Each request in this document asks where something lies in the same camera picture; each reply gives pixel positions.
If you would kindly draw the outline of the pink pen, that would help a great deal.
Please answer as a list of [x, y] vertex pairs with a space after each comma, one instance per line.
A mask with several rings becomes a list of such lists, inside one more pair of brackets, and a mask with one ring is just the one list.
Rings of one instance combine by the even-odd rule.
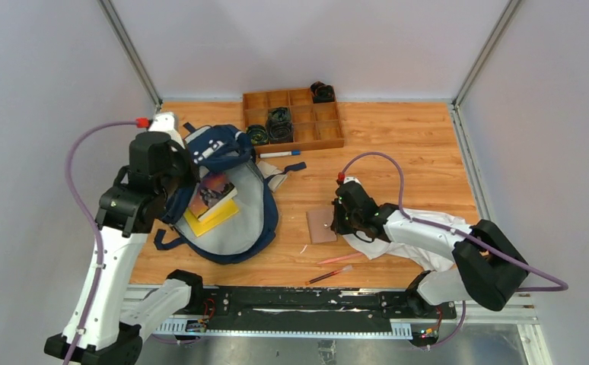
[[364, 255], [365, 254], [363, 254], [361, 252], [355, 252], [355, 253], [352, 253], [349, 255], [343, 255], [343, 256], [339, 256], [339, 257], [335, 257], [335, 258], [331, 258], [331, 259], [324, 259], [322, 261], [317, 262], [317, 265], [326, 265], [326, 264], [335, 263], [335, 262], [343, 262], [345, 260], [360, 258]]

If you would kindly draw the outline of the blue Jane Eyre book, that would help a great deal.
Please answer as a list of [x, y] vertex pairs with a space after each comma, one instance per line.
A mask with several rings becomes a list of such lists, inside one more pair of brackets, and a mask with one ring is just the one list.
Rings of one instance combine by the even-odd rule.
[[195, 188], [188, 210], [198, 221], [206, 221], [236, 195], [237, 188], [225, 173], [209, 172]]

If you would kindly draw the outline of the navy blue backpack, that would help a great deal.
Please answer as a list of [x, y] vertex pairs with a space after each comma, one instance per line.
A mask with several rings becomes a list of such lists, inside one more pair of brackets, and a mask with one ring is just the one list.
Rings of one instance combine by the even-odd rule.
[[166, 241], [165, 230], [159, 230], [154, 245], [166, 251], [185, 244], [220, 265], [248, 260], [276, 236], [279, 212], [271, 183], [307, 165], [263, 173], [250, 137], [237, 127], [189, 126], [188, 131], [184, 142], [200, 181], [178, 190], [161, 217], [178, 237]]

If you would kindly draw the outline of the yellow notebook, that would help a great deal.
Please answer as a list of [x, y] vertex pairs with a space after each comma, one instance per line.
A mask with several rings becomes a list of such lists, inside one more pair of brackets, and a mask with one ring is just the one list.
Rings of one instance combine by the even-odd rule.
[[187, 210], [183, 217], [193, 234], [196, 237], [200, 237], [220, 224], [223, 224], [239, 212], [240, 209], [236, 202], [229, 200], [219, 205], [208, 217], [203, 219], [198, 219], [190, 210]]

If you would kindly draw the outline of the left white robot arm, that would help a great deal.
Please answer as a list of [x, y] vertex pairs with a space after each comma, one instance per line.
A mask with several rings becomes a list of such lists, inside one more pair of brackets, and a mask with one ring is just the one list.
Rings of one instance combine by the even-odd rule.
[[176, 269], [134, 309], [122, 311], [154, 221], [179, 188], [196, 182], [188, 157], [167, 132], [143, 132], [130, 143], [129, 164], [102, 194], [91, 219], [93, 255], [75, 313], [61, 333], [47, 338], [45, 354], [65, 364], [134, 364], [166, 319], [179, 310], [195, 314], [204, 307], [202, 277]]

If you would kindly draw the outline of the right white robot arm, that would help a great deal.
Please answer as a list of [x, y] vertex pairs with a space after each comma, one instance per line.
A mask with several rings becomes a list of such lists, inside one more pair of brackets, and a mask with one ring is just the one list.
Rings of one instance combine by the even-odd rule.
[[408, 311], [420, 318], [462, 300], [500, 311], [528, 276], [526, 261], [493, 222], [401, 212], [395, 204], [378, 205], [357, 181], [336, 190], [332, 229], [369, 259], [389, 254], [422, 267], [405, 290]]

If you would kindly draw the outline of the red clear-capped pen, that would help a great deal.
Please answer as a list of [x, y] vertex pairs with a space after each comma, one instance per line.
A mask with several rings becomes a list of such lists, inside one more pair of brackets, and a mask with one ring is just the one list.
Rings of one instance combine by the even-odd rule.
[[304, 284], [305, 285], [312, 285], [312, 284], [315, 284], [317, 282], [324, 281], [327, 278], [331, 278], [333, 276], [342, 274], [343, 272], [351, 271], [352, 269], [353, 269], [353, 266], [352, 265], [347, 265], [347, 266], [344, 266], [343, 268], [339, 268], [339, 269], [336, 269], [334, 271], [328, 272], [326, 274], [317, 276], [315, 278], [311, 278], [310, 280], [305, 281]]

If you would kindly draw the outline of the white blue marker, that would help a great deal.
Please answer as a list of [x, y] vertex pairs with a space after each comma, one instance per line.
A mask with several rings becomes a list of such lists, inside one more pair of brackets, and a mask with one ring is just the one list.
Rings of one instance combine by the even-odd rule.
[[283, 151], [283, 152], [262, 153], [262, 154], [259, 154], [259, 158], [266, 159], [266, 158], [289, 157], [289, 156], [298, 156], [298, 155], [301, 155], [300, 151]]

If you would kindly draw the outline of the white cloth garment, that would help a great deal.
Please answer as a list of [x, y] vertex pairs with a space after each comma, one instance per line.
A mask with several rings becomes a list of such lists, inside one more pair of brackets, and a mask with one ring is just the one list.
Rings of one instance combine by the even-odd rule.
[[343, 235], [344, 240], [369, 259], [385, 254], [413, 260], [425, 270], [447, 271], [454, 266], [454, 244], [463, 240], [455, 230], [471, 232], [464, 218], [436, 211], [409, 209], [410, 221], [395, 211], [384, 226], [384, 238], [367, 240], [362, 232]]

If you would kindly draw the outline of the wooden compartment tray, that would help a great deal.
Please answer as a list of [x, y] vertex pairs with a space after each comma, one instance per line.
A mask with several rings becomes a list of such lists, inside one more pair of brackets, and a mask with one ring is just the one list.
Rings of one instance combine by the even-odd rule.
[[291, 111], [294, 141], [254, 146], [257, 153], [317, 151], [345, 145], [337, 99], [333, 103], [313, 103], [309, 87], [254, 91], [242, 96], [242, 127], [266, 124], [268, 111], [288, 107]]

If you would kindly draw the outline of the black rolled belt left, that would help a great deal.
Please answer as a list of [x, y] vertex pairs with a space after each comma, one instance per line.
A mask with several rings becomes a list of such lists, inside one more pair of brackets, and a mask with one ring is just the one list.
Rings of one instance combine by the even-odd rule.
[[252, 146], [262, 146], [269, 144], [269, 136], [264, 125], [249, 125], [246, 134], [250, 138]]

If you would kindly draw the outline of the black rolled belt middle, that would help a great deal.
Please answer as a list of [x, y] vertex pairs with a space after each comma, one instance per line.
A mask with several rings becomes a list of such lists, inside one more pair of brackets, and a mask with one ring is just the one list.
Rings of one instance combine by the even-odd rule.
[[290, 109], [282, 106], [268, 111], [265, 129], [271, 144], [293, 142], [294, 132]]

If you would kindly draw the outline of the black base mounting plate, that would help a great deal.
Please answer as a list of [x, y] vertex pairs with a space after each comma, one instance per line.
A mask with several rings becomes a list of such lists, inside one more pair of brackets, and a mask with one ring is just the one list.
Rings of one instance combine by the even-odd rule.
[[435, 325], [457, 316], [453, 303], [432, 309], [403, 290], [346, 287], [209, 287], [198, 306], [178, 313], [208, 320], [212, 332], [376, 333], [391, 331], [394, 319]]

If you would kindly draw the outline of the aluminium frame rail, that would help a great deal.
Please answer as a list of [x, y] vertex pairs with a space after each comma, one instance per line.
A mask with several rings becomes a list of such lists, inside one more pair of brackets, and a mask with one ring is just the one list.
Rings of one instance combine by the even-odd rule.
[[527, 313], [527, 295], [513, 297], [504, 311], [476, 303], [420, 304], [404, 290], [323, 287], [210, 286], [198, 293], [200, 303], [179, 308], [143, 328], [150, 312], [140, 309], [160, 293], [157, 285], [132, 285], [125, 291], [120, 342], [131, 344], [158, 337], [187, 343], [206, 336], [265, 338], [401, 339], [428, 351], [452, 335], [439, 328], [465, 318], [473, 324], [515, 324], [524, 338], [530, 364], [550, 364], [536, 317]]

